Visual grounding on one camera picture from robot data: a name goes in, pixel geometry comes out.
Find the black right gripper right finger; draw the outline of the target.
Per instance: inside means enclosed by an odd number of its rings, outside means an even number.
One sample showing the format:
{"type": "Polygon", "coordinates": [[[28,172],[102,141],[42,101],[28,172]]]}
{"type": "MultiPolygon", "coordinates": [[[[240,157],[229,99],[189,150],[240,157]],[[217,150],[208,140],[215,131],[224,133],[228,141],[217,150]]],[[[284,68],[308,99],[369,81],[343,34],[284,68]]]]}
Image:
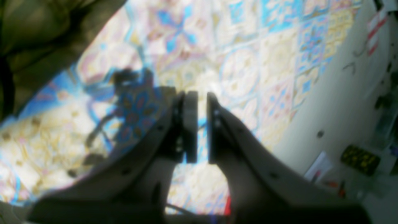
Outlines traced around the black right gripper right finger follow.
{"type": "Polygon", "coordinates": [[[370,224],[365,209],[311,184],[207,93],[208,162],[226,177],[229,224],[370,224]]]}

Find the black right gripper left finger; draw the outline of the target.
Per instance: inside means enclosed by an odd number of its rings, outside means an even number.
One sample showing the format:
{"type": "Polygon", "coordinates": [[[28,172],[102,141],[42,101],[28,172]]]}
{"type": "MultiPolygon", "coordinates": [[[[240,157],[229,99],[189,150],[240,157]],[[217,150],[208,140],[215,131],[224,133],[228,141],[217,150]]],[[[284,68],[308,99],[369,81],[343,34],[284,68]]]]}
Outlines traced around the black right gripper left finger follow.
{"type": "Polygon", "coordinates": [[[167,113],[125,154],[111,156],[75,185],[47,194],[28,224],[197,224],[167,215],[175,166],[197,162],[198,93],[179,93],[167,113]]]}

